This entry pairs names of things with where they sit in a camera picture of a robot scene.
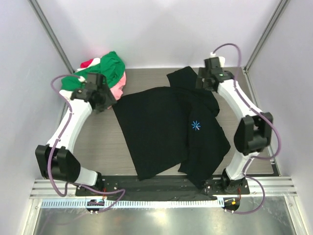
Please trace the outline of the pink t shirt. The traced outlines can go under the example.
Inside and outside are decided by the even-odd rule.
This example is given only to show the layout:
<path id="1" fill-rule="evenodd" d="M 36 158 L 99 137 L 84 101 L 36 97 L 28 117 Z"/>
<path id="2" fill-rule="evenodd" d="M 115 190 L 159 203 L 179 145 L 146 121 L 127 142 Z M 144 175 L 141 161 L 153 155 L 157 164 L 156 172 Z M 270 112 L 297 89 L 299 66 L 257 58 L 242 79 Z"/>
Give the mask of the pink t shirt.
<path id="1" fill-rule="evenodd" d="M 121 79 L 112 87 L 110 91 L 114 96 L 115 100 L 119 100 L 123 95 L 123 88 L 126 85 L 126 73 L 123 73 Z"/>

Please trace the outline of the green t shirt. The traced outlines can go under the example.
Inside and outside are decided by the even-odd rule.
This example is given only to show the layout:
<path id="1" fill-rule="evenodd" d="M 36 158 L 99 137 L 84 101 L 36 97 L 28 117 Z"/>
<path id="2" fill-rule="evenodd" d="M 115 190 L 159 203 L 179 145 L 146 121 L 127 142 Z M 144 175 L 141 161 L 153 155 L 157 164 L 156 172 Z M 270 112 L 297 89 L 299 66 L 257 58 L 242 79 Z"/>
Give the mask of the green t shirt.
<path id="1" fill-rule="evenodd" d="M 115 86 L 122 78 L 125 72 L 125 64 L 115 51 L 111 51 L 100 58 L 100 62 L 88 68 L 82 69 L 74 73 L 74 75 L 87 79 L 88 73 L 99 73 L 106 77 L 109 88 Z M 61 89 L 66 91 L 74 91 L 83 87 L 83 82 L 77 77 L 66 76 L 61 79 Z"/>

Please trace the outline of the red t shirt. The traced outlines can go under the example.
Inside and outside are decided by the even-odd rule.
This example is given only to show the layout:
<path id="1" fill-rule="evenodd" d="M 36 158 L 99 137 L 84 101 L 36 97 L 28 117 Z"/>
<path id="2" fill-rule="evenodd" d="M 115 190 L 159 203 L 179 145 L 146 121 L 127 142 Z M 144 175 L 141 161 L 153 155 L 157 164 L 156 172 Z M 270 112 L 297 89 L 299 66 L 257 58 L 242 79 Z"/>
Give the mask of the red t shirt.
<path id="1" fill-rule="evenodd" d="M 94 65 L 94 59 L 90 59 L 90 60 L 88 60 L 88 61 L 84 61 L 84 62 L 82 62 L 81 63 L 81 65 L 80 65 L 80 68 L 81 69 L 85 69 L 85 68 L 88 68 L 88 67 L 90 67 L 90 66 L 93 66 Z"/>

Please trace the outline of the white t shirt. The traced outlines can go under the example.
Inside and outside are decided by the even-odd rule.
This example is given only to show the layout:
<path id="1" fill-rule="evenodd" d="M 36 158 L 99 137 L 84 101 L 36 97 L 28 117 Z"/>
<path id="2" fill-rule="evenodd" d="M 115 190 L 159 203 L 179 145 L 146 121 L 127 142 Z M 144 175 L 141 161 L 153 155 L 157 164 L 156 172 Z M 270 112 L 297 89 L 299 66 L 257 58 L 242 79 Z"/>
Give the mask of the white t shirt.
<path id="1" fill-rule="evenodd" d="M 60 90 L 59 94 L 63 96 L 66 100 L 71 99 L 72 91 L 67 91 L 67 90 Z"/>

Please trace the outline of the black t shirt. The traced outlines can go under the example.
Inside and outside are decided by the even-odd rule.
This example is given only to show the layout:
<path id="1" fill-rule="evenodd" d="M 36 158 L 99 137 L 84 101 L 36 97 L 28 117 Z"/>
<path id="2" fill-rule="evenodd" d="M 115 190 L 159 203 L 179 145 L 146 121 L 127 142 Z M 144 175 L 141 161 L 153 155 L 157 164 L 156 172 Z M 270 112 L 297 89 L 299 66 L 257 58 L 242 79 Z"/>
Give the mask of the black t shirt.
<path id="1" fill-rule="evenodd" d="M 203 188 L 230 150 L 216 119 L 220 108 L 212 92 L 196 88 L 191 67 L 167 78 L 168 87 L 126 95 L 113 110 L 139 180 L 178 165 L 195 187 Z"/>

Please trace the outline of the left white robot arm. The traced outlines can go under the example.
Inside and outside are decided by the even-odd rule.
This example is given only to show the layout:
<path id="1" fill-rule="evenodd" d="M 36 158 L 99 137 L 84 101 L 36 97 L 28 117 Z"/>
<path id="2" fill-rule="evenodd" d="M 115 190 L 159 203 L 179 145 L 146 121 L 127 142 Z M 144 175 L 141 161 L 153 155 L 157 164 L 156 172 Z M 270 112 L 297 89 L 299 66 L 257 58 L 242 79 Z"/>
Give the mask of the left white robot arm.
<path id="1" fill-rule="evenodd" d="M 56 181 L 73 184 L 88 189 L 93 195 L 100 195 L 104 189 L 101 173 L 81 166 L 73 154 L 78 135 L 88 117 L 92 113 L 107 110 L 117 101 L 107 85 L 107 79 L 100 73 L 89 72 L 86 77 L 73 75 L 81 87 L 73 91 L 57 90 L 54 83 L 61 76 L 54 78 L 50 85 L 57 95 L 62 98 L 67 111 L 57 130 L 45 145 L 38 145 L 35 156 L 41 175 L 48 179 L 54 190 L 60 192 Z"/>

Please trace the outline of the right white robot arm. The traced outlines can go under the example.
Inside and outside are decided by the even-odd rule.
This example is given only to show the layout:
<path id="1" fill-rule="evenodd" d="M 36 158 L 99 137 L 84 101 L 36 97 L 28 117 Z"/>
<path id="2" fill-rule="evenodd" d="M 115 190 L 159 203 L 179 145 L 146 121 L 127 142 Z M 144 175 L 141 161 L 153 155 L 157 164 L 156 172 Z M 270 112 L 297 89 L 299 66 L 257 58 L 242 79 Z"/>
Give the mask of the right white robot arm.
<path id="1" fill-rule="evenodd" d="M 230 164 L 223 170 L 219 190 L 235 194 L 245 185 L 246 171 L 254 159 L 271 142 L 273 117 L 262 112 L 235 81 L 234 75 L 223 69 L 224 57 L 211 54 L 199 68 L 196 88 L 216 92 L 228 103 L 239 125 L 234 135 L 235 152 Z"/>

